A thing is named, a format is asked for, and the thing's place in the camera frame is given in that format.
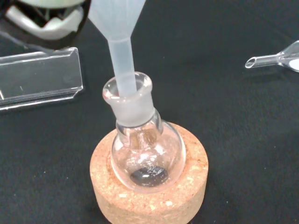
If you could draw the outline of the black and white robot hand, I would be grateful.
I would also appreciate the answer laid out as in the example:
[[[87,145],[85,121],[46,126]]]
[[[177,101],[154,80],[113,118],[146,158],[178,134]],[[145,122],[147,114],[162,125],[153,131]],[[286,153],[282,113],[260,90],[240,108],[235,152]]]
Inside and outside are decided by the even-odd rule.
[[[0,35],[40,51],[70,47],[85,24],[90,0],[2,0]]]

